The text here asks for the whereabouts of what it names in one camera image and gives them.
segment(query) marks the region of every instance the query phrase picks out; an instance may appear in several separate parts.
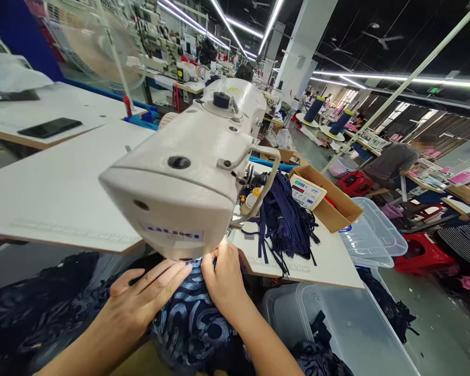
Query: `plastic storage bin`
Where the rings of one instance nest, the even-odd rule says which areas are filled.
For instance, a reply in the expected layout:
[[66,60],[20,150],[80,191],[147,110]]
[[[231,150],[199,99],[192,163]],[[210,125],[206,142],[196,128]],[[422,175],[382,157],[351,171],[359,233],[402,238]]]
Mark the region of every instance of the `plastic storage bin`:
[[286,285],[265,294],[264,310],[288,347],[313,341],[309,323],[322,311],[331,348],[354,375],[419,375],[368,288]]
[[357,170],[359,166],[352,161],[349,157],[339,157],[334,161],[331,167],[328,168],[328,171],[331,173],[332,176],[335,178],[341,179],[348,173],[351,173]]
[[373,201],[365,197],[352,200],[364,213],[339,234],[353,263],[369,268],[393,268],[392,257],[405,254],[407,242]]

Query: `blue thread spool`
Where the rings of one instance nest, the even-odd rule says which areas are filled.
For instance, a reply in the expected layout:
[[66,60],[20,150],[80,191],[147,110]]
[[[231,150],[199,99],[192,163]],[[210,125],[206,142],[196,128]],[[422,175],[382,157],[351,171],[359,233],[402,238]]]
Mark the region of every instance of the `blue thread spool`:
[[339,117],[336,123],[334,123],[334,125],[331,127],[329,133],[333,136],[337,136],[338,133],[341,132],[345,124],[348,123],[348,120],[350,120],[353,114],[353,111],[345,110],[345,112],[343,112],[343,114]]
[[315,120],[315,117],[319,113],[322,105],[324,104],[325,98],[317,97],[313,104],[311,105],[310,109],[308,110],[307,114],[304,116],[304,122],[311,124]]

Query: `electric fan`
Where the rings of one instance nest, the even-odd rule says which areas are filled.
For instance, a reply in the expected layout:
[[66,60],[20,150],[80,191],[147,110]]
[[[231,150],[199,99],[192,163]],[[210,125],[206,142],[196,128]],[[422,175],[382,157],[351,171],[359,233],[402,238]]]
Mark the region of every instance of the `electric fan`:
[[64,55],[95,81],[131,98],[130,90],[145,78],[146,61],[128,2],[46,3],[44,23]]

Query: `white pole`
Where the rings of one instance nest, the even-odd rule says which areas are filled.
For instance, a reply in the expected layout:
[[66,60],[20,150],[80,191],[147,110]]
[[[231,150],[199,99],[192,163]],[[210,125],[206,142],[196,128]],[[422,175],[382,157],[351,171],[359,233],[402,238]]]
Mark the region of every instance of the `white pole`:
[[423,62],[419,65],[419,67],[416,68],[416,70],[409,76],[407,80],[405,80],[397,90],[393,92],[393,94],[386,100],[386,102],[376,111],[376,113],[364,124],[364,126],[355,134],[354,137],[351,138],[351,140],[346,144],[345,148],[342,148],[342,150],[339,151],[338,154],[336,154],[330,161],[329,163],[322,169],[322,173],[325,173],[327,169],[344,153],[343,150],[348,150],[352,144],[357,141],[357,139],[360,137],[362,132],[364,132],[373,122],[376,120],[382,112],[392,103],[395,98],[398,97],[398,95],[407,87],[409,84],[413,81],[416,76],[418,76],[423,69],[426,68],[428,64],[444,49],[444,47],[458,34],[461,29],[470,21],[470,11],[466,14],[465,17],[454,27],[453,30],[448,34],[447,37],[445,37],[442,42],[439,43],[437,47],[428,55],[428,57],[423,60]]
[[129,90],[129,86],[127,85],[127,81],[125,80],[124,71],[122,70],[122,66],[120,65],[119,55],[116,52],[115,44],[113,43],[113,36],[111,35],[110,25],[108,24],[108,20],[106,19],[106,15],[104,14],[104,8],[101,4],[101,0],[96,1],[97,10],[99,13],[100,20],[104,26],[106,31],[106,37],[110,43],[111,53],[113,55],[113,60],[115,60],[116,69],[119,71],[120,79],[122,80],[122,85],[124,86],[125,95],[129,98],[131,102],[131,110],[134,111],[134,103],[132,102],[131,92]]

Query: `white sewing machine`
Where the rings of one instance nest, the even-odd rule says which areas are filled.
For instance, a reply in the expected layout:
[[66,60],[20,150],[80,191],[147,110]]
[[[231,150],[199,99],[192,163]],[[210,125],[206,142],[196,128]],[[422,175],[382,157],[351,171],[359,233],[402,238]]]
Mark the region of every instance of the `white sewing machine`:
[[[115,162],[99,181],[125,218],[164,257],[211,252],[231,227],[259,209],[280,163],[255,145],[266,109],[263,93],[238,78],[217,80],[183,113]],[[233,214],[240,189],[255,178],[251,151],[275,157],[253,209]]]

